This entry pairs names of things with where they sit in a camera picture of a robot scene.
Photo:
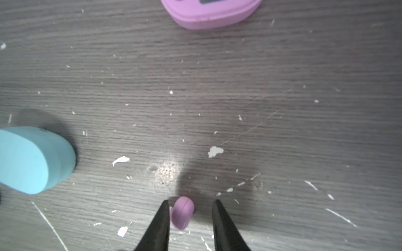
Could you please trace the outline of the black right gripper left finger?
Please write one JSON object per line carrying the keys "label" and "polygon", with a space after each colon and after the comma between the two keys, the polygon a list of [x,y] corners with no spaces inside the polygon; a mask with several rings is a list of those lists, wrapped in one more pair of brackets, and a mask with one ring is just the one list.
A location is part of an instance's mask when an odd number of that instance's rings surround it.
{"label": "black right gripper left finger", "polygon": [[164,200],[134,251],[167,251],[170,236],[170,207]]}

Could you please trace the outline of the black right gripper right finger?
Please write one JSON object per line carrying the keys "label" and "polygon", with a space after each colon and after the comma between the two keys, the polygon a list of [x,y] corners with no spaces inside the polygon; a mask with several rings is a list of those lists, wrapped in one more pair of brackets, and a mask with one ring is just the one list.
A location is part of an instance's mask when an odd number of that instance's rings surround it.
{"label": "black right gripper right finger", "polygon": [[212,205],[216,251],[251,251],[220,200]]}

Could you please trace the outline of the purple earbud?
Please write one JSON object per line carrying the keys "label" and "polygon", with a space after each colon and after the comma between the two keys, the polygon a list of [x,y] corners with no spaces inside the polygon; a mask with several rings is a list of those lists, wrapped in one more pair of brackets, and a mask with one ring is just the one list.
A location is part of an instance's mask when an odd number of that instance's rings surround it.
{"label": "purple earbud", "polygon": [[174,204],[170,218],[173,226],[178,230],[185,230],[194,214],[193,201],[186,196],[180,197]]}

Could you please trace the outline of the purple earbud charging case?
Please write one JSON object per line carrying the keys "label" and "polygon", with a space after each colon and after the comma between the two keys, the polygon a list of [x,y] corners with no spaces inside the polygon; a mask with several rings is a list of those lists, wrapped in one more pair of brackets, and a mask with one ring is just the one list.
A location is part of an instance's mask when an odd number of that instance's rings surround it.
{"label": "purple earbud charging case", "polygon": [[189,30],[220,28],[251,16],[262,0],[162,0],[163,7],[181,27]]}

